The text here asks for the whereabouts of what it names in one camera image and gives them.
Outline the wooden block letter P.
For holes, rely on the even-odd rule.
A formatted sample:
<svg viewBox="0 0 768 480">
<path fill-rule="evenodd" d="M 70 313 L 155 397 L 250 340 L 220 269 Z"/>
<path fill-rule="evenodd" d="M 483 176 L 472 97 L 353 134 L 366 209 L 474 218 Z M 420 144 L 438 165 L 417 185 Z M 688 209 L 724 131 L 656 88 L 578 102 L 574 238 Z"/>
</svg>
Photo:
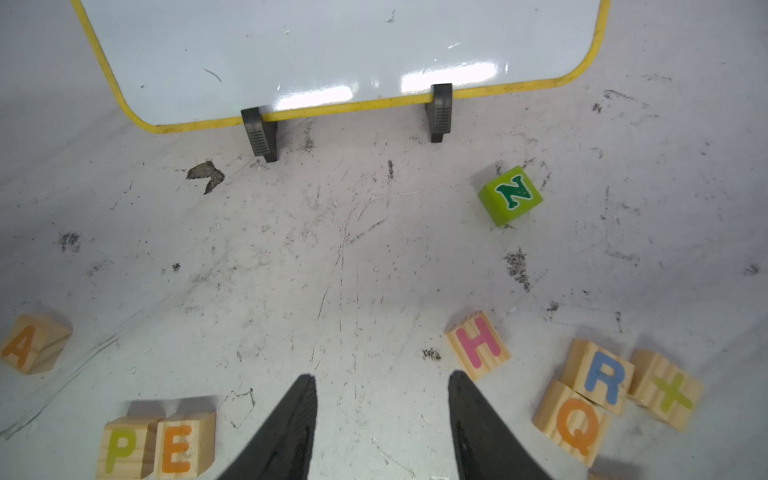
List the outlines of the wooden block letter P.
<svg viewBox="0 0 768 480">
<path fill-rule="evenodd" d="M 124 416 L 104 426 L 97 479 L 144 479 L 154 470 L 161 417 Z"/>
</svg>

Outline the wooden block letter R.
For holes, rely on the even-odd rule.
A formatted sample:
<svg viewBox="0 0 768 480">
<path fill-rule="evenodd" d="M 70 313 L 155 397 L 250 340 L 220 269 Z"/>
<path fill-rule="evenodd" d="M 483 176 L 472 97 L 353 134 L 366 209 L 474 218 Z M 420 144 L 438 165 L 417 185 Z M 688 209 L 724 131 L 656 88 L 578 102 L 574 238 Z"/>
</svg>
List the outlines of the wooden block letter R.
<svg viewBox="0 0 768 480">
<path fill-rule="evenodd" d="M 575 339 L 560 381 L 587 400 L 621 416 L 635 372 L 629 361 L 599 345 Z"/>
</svg>

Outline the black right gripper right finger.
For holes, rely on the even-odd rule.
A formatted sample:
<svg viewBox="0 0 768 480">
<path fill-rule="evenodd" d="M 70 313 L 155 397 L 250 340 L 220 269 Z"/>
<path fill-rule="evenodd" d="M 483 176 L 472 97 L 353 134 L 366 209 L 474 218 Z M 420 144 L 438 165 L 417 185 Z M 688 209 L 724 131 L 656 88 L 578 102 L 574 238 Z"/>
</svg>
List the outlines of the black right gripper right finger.
<svg viewBox="0 0 768 480">
<path fill-rule="evenodd" d="M 450 375 L 448 403 L 459 479 L 549 477 L 465 372 Z"/>
</svg>

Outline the wooden block letter A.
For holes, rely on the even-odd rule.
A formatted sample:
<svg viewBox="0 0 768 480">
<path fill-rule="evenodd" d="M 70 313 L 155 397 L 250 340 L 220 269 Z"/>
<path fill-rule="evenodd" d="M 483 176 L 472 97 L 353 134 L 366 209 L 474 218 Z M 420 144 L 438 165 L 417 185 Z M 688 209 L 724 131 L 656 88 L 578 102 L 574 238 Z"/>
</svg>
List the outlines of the wooden block letter A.
<svg viewBox="0 0 768 480">
<path fill-rule="evenodd" d="M 1 359 L 24 375 L 50 371 L 73 330 L 44 315 L 21 315 L 1 344 Z"/>
</svg>

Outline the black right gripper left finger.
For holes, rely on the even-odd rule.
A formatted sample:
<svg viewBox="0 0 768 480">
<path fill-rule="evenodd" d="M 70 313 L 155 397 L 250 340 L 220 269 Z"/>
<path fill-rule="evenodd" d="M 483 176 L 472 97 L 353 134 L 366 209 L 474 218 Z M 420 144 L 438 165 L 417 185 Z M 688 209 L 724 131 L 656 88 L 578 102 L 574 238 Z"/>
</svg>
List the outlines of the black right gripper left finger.
<svg viewBox="0 0 768 480">
<path fill-rule="evenodd" d="M 222 479 L 306 479 L 318 403 L 315 378 L 294 381 L 248 444 L 220 475 Z"/>
</svg>

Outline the wooden block letter E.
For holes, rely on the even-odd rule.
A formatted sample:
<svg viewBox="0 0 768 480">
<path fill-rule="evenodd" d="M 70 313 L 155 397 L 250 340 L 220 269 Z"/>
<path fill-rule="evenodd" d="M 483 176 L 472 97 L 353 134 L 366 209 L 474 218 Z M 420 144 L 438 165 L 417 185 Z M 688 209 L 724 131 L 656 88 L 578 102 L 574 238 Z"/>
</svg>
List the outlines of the wooden block letter E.
<svg viewBox="0 0 768 480">
<path fill-rule="evenodd" d="M 157 479 L 195 479 L 215 458 L 216 412 L 177 414 L 159 422 L 154 473 Z"/>
</svg>

